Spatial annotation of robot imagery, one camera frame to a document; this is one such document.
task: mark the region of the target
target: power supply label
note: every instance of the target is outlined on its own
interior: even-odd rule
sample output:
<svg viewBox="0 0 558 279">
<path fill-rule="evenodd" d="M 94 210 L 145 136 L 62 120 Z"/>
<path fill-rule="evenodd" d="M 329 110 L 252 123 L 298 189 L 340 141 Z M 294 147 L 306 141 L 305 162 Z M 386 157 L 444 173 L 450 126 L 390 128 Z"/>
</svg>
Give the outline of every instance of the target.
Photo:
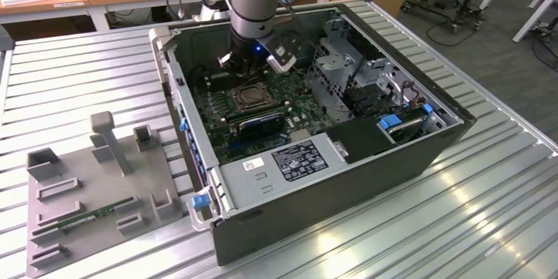
<svg viewBox="0 0 558 279">
<path fill-rule="evenodd" d="M 278 163 L 284 177 L 290 182 L 329 167 L 312 140 L 272 153 L 272 156 Z"/>
</svg>

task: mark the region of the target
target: green circuit board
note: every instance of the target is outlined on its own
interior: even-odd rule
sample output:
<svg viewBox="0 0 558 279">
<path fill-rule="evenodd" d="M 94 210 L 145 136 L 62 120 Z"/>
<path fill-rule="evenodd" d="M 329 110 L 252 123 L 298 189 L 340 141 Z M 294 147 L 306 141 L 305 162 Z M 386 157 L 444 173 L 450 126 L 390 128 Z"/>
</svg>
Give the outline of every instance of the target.
<svg viewBox="0 0 558 279">
<path fill-rule="evenodd" d="M 194 100 L 222 165 L 289 144 L 300 138 L 301 132 L 304 136 L 306 132 L 312 136 L 333 125 L 306 85 L 302 71 L 289 76 L 269 71 L 257 82 L 245 82 L 221 91 L 198 86 L 194 88 Z M 249 106 L 254 103 L 261 105 L 244 108 L 246 104 L 242 100 Z M 286 117 L 284 130 L 264 138 L 241 141 L 240 125 L 274 114 Z"/>
</svg>

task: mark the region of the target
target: blue tab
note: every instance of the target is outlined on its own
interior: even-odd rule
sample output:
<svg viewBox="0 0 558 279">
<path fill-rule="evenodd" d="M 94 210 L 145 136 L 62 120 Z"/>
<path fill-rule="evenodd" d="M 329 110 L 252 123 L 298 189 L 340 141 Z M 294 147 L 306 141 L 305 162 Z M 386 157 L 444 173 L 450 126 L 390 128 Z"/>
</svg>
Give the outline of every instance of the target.
<svg viewBox="0 0 558 279">
<path fill-rule="evenodd" d="M 381 119 L 381 126 L 385 130 L 388 130 L 390 127 L 398 125 L 402 123 L 402 120 L 396 114 L 390 114 L 389 116 L 384 117 Z"/>
<path fill-rule="evenodd" d="M 181 128 L 181 131 L 182 132 L 185 132 L 186 130 L 189 130 L 189 123 L 186 122 L 186 118 L 183 118 L 181 120 L 181 126 L 179 126 L 179 128 Z"/>
<path fill-rule="evenodd" d="M 202 207 L 208 207 L 212 204 L 212 198 L 209 194 L 197 195 L 193 198 L 193 205 L 195 209 L 201 209 Z"/>
<path fill-rule="evenodd" d="M 433 106 L 429 104 L 422 105 L 422 109 L 425 109 L 428 114 L 430 114 L 434 111 Z"/>
</svg>

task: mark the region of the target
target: cart wheel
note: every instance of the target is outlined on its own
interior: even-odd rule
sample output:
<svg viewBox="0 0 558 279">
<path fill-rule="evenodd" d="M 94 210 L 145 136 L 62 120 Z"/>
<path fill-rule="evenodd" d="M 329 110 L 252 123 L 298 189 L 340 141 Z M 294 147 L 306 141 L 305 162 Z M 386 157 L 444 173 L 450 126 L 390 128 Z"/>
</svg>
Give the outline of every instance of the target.
<svg viewBox="0 0 558 279">
<path fill-rule="evenodd" d="M 404 10 L 404 13 L 409 13 L 409 11 L 412 10 L 412 5 L 406 3 L 402 10 Z"/>
</svg>

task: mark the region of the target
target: slotted metal surface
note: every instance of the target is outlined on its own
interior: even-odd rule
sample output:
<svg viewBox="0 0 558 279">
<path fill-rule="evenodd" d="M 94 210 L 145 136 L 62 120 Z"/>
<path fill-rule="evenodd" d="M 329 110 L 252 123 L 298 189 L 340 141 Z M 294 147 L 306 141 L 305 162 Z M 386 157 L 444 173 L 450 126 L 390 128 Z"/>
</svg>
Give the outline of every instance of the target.
<svg viewBox="0 0 558 279">
<path fill-rule="evenodd" d="M 557 145 L 374 5 L 346 4 L 480 119 L 413 181 L 230 264 L 185 217 L 46 278 L 547 278 L 558 276 Z M 193 191 L 158 85 L 147 28 L 26 41 L 0 85 L 0 277 L 25 276 L 26 153 L 90 145 L 91 113 L 117 136 L 161 131 L 182 200 Z"/>
</svg>

